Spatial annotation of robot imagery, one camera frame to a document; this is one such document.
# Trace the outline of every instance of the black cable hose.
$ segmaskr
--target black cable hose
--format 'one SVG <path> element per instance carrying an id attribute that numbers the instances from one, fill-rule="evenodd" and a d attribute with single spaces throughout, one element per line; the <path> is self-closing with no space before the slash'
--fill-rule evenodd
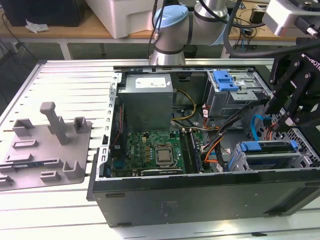
<path id="1" fill-rule="evenodd" d="M 213 17 L 215 17 L 216 19 L 218 19 L 220 22 L 224 23 L 224 24 L 227 24 L 228 21 L 223 19 L 222 17 L 218 16 L 217 14 L 215 14 L 204 2 L 204 0 L 199 0 L 200 4 L 202 5 L 202 7 L 204 7 L 204 9 L 210 13 Z M 240 25 L 238 23 L 232 23 L 232 27 L 236 27 L 236 28 L 240 28 L 240 29 L 254 29 L 254 28 L 258 28 L 258 27 L 262 27 L 264 26 L 265 24 L 264 23 L 258 23 L 258 24 L 252 24 L 252 25 Z"/>
<path id="2" fill-rule="evenodd" d="M 157 12 L 158 0 L 154 0 L 153 9 L 152 9 L 152 26 L 155 27 L 155 14 Z"/>
<path id="3" fill-rule="evenodd" d="M 285 55 L 285 54 L 293 54 L 298 52 L 303 52 L 310 49 L 315 49 L 320 47 L 320 39 L 316 39 L 313 41 L 309 41 L 307 43 L 303 43 L 298 46 L 287 46 L 283 48 L 276 48 L 271 50 L 265 50 L 265 51 L 248 51 L 248 52 L 241 52 L 241 51 L 235 51 L 233 47 L 231 46 L 229 42 L 229 34 L 232 28 L 232 23 L 236 17 L 237 10 L 241 4 L 242 0 L 237 0 L 235 3 L 235 6 L 232 10 L 232 13 L 230 15 L 230 18 L 227 22 L 227 25 L 225 27 L 224 33 L 223 33 L 223 44 L 227 52 L 237 58 L 266 58 L 266 57 L 274 57 L 276 55 Z"/>
<path id="4" fill-rule="evenodd" d="M 152 41 L 152 38 L 153 38 L 153 36 L 154 36 L 154 33 L 155 33 L 156 29 L 157 29 L 158 21 L 159 21 L 159 19 L 162 18 L 162 16 L 163 16 L 164 8 L 165 8 L 165 6 L 166 6 L 166 2 L 167 2 L 167 0 L 163 0 L 160 14 L 159 14 L 159 16 L 157 17 L 157 19 L 156 19 L 156 21 L 155 21 L 154 28 L 153 28 L 152 33 L 151 33 L 151 36 L 150 36 L 150 38 L 149 38 L 148 49 L 147 49 L 147 59 L 149 59 L 149 48 L 150 48 L 150 45 L 151 45 L 151 41 Z"/>
<path id="5" fill-rule="evenodd" d="M 13 32 L 12 32 L 12 31 L 10 30 L 10 28 L 7 26 L 7 23 L 6 23 L 5 19 L 4 19 L 4 16 L 7 17 L 5 13 L 3 13 L 3 14 L 1 15 L 3 24 L 4 24 L 4 26 L 6 27 L 6 29 L 11 33 L 12 37 L 14 37 L 36 61 L 38 61 L 38 59 L 35 57 L 35 55 L 33 55 L 32 52 L 30 52 L 29 49 L 16 37 L 16 35 L 13 34 Z"/>

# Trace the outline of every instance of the motherboard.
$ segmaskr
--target motherboard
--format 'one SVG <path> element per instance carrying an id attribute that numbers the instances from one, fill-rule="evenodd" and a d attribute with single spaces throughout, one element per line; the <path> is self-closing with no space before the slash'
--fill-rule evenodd
<path id="1" fill-rule="evenodd" d="M 195 156 L 205 142 L 200 131 L 193 131 L 189 153 L 184 135 L 182 131 L 129 132 L 127 157 L 115 158 L 111 172 L 115 177 L 188 173 L 189 155 Z"/>

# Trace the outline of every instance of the yellow wire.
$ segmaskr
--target yellow wire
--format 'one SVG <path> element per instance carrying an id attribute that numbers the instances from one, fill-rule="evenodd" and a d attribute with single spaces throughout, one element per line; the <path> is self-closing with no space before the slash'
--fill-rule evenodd
<path id="1" fill-rule="evenodd" d="M 176 91 L 184 94 L 188 99 L 190 99 L 190 101 L 191 101 L 192 104 L 193 104 L 193 111 L 192 111 L 192 113 L 191 113 L 189 116 L 174 117 L 174 118 L 171 118 L 171 120 L 185 120 L 185 119 L 191 118 L 191 117 L 192 117 L 193 115 L 195 115 L 195 113 L 196 113 L 196 109 L 197 109 L 196 103 L 195 103 L 195 102 L 192 100 L 192 98 L 191 98 L 187 93 L 185 93 L 184 91 L 182 91 L 182 90 L 180 90 L 180 89 L 177 89 Z"/>

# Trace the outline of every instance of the wooden table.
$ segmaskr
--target wooden table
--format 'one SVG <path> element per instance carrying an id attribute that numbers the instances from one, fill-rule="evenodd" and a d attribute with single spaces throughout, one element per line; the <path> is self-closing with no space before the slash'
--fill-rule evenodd
<path id="1" fill-rule="evenodd" d="M 237 16 L 249 21 L 251 11 L 256 2 L 244 2 L 246 9 L 239 9 Z M 33 33 L 23 26 L 11 26 L 9 21 L 6 21 L 12 33 L 25 43 L 57 43 L 60 45 L 64 59 L 71 60 L 72 54 L 68 48 L 69 43 L 99 43 L 102 53 L 105 53 L 104 44 L 106 43 L 133 43 L 141 44 L 148 43 L 151 31 L 141 31 L 130 34 L 124 38 L 112 38 L 108 30 L 99 21 L 96 15 L 87 10 L 84 20 L 78 27 L 63 27 L 63 26 L 49 26 L 50 31 Z M 0 38 L 3 42 L 15 43 L 17 40 L 5 27 L 0 18 Z M 229 35 L 230 43 L 234 45 L 239 38 L 239 29 L 233 28 Z M 290 46 L 295 45 L 295 38 L 293 37 L 278 37 L 274 35 L 268 27 L 259 27 L 256 36 L 250 42 L 251 45 L 275 45 L 275 46 Z M 225 49 L 222 51 L 222 57 L 225 57 Z"/>

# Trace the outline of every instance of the white sticker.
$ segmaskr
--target white sticker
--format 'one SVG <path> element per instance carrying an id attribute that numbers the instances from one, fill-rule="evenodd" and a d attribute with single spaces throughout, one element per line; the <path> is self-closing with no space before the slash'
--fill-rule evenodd
<path id="1" fill-rule="evenodd" d="M 27 168 L 28 165 L 24 164 L 24 165 L 14 165 L 15 168 Z"/>
<path id="2" fill-rule="evenodd" d="M 224 171 L 224 169 L 222 168 L 222 166 L 220 166 L 219 163 L 216 164 L 216 169 L 218 170 L 219 173 L 222 173 Z"/>
<path id="3" fill-rule="evenodd" d="M 165 88 L 166 79 L 164 77 L 139 77 L 135 80 L 135 88 L 148 89 L 148 88 Z"/>
<path id="4" fill-rule="evenodd" d="M 242 85 L 242 86 L 245 86 L 245 85 L 246 85 L 243 81 L 237 81 L 236 84 L 237 84 L 237 85 Z"/>

